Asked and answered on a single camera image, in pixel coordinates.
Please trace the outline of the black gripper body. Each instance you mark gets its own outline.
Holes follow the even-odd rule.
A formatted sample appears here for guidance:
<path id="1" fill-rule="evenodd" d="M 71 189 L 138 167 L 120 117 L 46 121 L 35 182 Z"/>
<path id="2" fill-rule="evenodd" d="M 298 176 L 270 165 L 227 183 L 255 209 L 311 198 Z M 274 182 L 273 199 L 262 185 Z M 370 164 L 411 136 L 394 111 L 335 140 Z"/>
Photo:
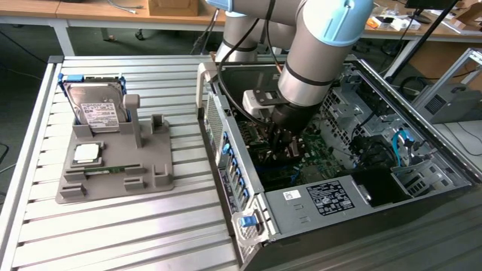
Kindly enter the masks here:
<path id="1" fill-rule="evenodd" d="M 298 106 L 293 103 L 278 104 L 274 107 L 271 120 L 279 127 L 299 135 L 306 129 L 310 120 L 319 111 L 321 104 L 309 107 Z"/>

